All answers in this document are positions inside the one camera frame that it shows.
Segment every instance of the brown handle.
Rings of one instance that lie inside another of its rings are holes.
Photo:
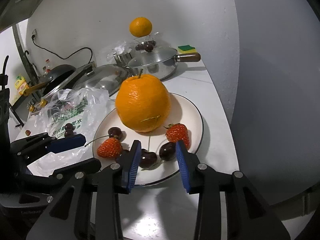
[[[177,62],[198,62],[201,60],[201,55],[199,53],[186,53],[176,55]]]
[[[40,90],[41,88],[44,88],[48,83],[45,82],[45,83],[40,83],[40,84],[37,84],[31,88],[27,88],[24,92],[23,92],[23,95],[25,97],[27,97],[28,95],[31,95],[33,92],[35,91],[38,91]]]

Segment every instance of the frying pan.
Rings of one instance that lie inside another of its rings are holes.
[[[67,77],[69,77],[74,71],[75,67],[67,64],[59,65],[53,68],[46,77],[42,80],[42,83],[37,84],[31,88],[26,89],[23,92],[24,96],[28,96],[35,91],[38,91],[42,88],[45,88],[42,95],[46,95],[53,88],[58,86],[62,81],[64,81]]]

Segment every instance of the yellow bottle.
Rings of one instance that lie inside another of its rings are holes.
[[[27,81],[23,76],[17,76],[16,82],[14,83],[14,87],[20,95],[23,95],[24,90],[29,88]]]

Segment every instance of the plastic bag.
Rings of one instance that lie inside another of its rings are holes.
[[[52,96],[36,117],[35,127],[38,133],[48,132],[50,136],[64,138],[64,126],[72,123],[75,134],[83,134],[87,143],[104,117],[114,109],[114,101],[103,89],[82,88],[80,90],[60,90]],[[48,153],[32,164],[31,171],[37,175],[49,176],[55,169],[77,163],[93,157],[92,144],[62,153]]]

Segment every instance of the power outlet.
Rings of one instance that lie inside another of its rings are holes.
[[[33,31],[32,31],[32,34],[31,34],[32,36],[34,35],[35,36],[35,38],[38,36],[38,33],[37,33],[37,30],[36,29],[34,29]]]

